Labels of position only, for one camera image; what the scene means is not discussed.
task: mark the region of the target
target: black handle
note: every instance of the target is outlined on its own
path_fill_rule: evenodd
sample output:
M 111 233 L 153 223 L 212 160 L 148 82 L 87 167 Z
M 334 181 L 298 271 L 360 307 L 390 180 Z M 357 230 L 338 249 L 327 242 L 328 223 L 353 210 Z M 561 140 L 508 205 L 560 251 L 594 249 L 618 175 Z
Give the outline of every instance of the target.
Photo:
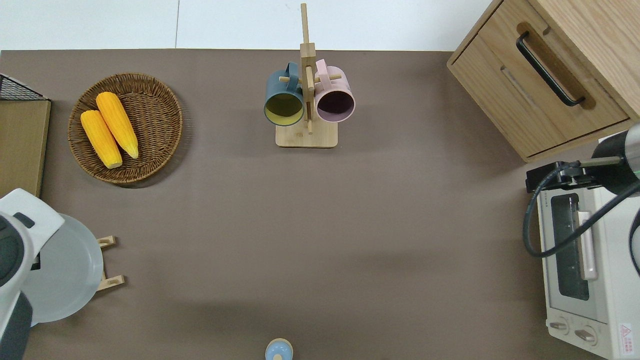
M 542 66 L 540 61 L 538 61 L 538 59 L 536 59 L 536 57 L 533 56 L 533 54 L 529 51 L 527 46 L 524 44 L 524 39 L 527 36 L 529 36 L 528 31 L 525 31 L 522 35 L 520 35 L 520 37 L 518 38 L 518 41 L 516 42 L 516 47 L 520 51 L 520 54 L 522 54 L 522 56 L 524 56 L 524 58 L 527 59 L 527 61 L 531 64 L 533 69 L 538 73 L 538 75 L 540 75 L 542 80 L 544 80 L 547 83 L 547 85 L 551 88 L 551 90 L 553 90 L 556 96 L 558 96 L 558 99 L 560 99 L 560 101 L 562 101 L 563 104 L 567 106 L 576 106 L 580 104 L 582 101 L 584 101 L 584 96 L 581 97 L 580 99 L 573 100 L 572 98 L 569 97 L 569 95 L 566 94 L 566 92 L 564 92 L 564 90 L 560 87 L 560 85 L 558 85 L 555 79 L 551 77 L 551 74 L 549 74 L 549 72 L 545 69 L 545 67 Z

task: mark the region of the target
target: wooden cabinet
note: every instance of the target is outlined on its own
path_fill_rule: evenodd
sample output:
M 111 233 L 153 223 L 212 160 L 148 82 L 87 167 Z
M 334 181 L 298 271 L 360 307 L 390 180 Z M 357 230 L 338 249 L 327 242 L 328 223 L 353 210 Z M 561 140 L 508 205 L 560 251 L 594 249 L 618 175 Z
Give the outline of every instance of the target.
M 640 121 L 640 1 L 495 0 L 447 66 L 525 161 L 550 156 Z

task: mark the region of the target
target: mug handle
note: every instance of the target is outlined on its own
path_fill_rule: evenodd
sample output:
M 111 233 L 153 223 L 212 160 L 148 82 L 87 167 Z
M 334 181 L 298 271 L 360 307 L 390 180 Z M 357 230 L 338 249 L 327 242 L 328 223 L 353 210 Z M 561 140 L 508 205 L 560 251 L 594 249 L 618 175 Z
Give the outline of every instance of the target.
M 290 61 L 285 72 L 287 73 L 287 77 L 289 78 L 287 91 L 296 92 L 296 88 L 298 87 L 298 64 Z
M 320 59 L 316 61 L 316 67 L 318 69 L 318 77 L 320 78 L 320 84 L 324 90 L 331 88 L 331 79 L 329 79 L 329 70 L 326 68 L 326 61 Z

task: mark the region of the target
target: toaster oven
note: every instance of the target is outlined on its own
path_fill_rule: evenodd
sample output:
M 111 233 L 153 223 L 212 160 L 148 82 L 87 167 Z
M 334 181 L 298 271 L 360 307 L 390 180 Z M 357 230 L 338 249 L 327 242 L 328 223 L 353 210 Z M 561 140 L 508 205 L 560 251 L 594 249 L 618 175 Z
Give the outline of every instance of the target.
M 613 197 L 605 188 L 542 191 L 542 250 Z M 607 359 L 640 359 L 640 277 L 629 238 L 639 208 L 640 197 L 625 199 L 578 241 L 542 259 L 551 336 Z

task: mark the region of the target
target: white wall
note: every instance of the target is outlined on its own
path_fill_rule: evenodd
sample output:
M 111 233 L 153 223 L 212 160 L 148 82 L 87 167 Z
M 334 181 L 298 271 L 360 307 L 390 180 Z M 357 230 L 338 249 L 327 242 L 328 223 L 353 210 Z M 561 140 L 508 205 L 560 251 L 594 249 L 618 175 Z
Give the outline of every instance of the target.
M 451 51 L 490 0 L 307 0 L 317 49 Z M 0 49 L 297 49 L 292 0 L 0 0 Z

